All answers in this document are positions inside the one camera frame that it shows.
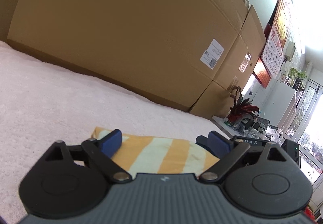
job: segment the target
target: metal screw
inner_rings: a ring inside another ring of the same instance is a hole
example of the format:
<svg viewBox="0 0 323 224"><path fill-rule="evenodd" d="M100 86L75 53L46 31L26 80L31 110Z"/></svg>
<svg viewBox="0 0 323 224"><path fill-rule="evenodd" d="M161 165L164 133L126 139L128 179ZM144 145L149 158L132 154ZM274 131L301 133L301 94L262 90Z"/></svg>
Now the metal screw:
<svg viewBox="0 0 323 224"><path fill-rule="evenodd" d="M113 178L119 181L125 181L129 179L129 175L125 172L118 172L113 175Z"/></svg>
<svg viewBox="0 0 323 224"><path fill-rule="evenodd" d="M216 173L213 173L213 172L205 172L205 173L202 174L201 177L204 180L211 181L211 180L216 180L218 178L218 175Z"/></svg>

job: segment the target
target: white fluffy rug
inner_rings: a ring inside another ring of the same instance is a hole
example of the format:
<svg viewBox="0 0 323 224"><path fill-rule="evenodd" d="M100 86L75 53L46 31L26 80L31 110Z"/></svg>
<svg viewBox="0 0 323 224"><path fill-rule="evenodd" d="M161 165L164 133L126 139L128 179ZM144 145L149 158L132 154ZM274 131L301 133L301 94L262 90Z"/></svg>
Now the white fluffy rug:
<svg viewBox="0 0 323 224"><path fill-rule="evenodd" d="M24 175L57 139L80 144L95 126L194 141L212 122L98 78L36 60L0 42L0 215L17 223Z"/></svg>

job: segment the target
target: glass door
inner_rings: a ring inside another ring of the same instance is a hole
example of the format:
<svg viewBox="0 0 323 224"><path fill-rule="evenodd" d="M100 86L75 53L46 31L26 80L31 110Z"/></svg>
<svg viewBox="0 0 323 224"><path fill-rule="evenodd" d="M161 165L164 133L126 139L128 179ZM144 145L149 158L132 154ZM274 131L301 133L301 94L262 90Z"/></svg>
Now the glass door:
<svg viewBox="0 0 323 224"><path fill-rule="evenodd" d="M286 138L299 143L301 170L315 189L323 181L323 89L308 82Z"/></svg>

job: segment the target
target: barcode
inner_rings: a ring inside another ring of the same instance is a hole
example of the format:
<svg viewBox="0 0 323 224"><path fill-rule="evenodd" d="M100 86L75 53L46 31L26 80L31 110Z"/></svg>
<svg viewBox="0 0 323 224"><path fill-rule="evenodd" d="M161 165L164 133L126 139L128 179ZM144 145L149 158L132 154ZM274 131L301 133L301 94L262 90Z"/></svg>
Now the barcode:
<svg viewBox="0 0 323 224"><path fill-rule="evenodd" d="M217 60L215 60L214 58L212 58L212 60L209 63L209 66L213 69L217 62L218 62Z"/></svg>

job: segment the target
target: blue gripper pad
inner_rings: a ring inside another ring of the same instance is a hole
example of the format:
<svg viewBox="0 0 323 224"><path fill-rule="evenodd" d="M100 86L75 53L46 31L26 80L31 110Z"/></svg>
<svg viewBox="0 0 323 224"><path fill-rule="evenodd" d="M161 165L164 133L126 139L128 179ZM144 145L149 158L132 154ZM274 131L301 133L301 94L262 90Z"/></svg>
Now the blue gripper pad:
<svg viewBox="0 0 323 224"><path fill-rule="evenodd" d="M122 144L122 133L119 129L113 130L111 133L106 135L104 138L99 140L99 149L107 157L111 158L115 152L121 147Z"/></svg>
<svg viewBox="0 0 323 224"><path fill-rule="evenodd" d="M198 136L196 138L196 143L195 144L199 145L200 147L204 148L206 151L210 152L212 155L215 156L215 154L212 152L212 150L207 145L207 137Z"/></svg>
<svg viewBox="0 0 323 224"><path fill-rule="evenodd" d="M222 159L233 149L233 142L226 139L216 131L209 132L207 146L212 150L214 155Z"/></svg>

